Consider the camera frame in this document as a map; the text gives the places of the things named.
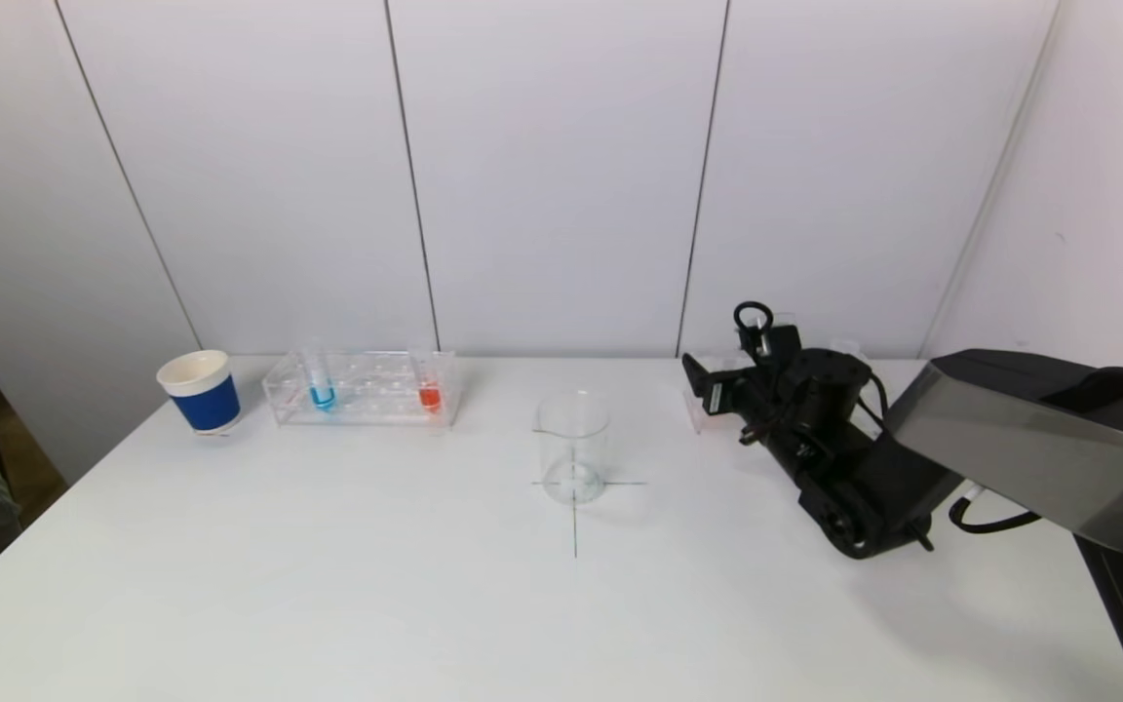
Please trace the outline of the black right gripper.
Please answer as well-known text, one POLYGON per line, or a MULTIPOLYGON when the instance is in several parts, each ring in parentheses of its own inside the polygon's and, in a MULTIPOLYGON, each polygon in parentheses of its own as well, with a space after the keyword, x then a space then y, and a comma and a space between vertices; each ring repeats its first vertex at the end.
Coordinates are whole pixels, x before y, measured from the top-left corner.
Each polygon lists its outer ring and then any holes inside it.
POLYGON ((736 414, 748 423, 772 418, 776 403, 776 372, 767 366, 707 371, 691 354, 681 355, 692 395, 701 396, 709 416, 736 414))

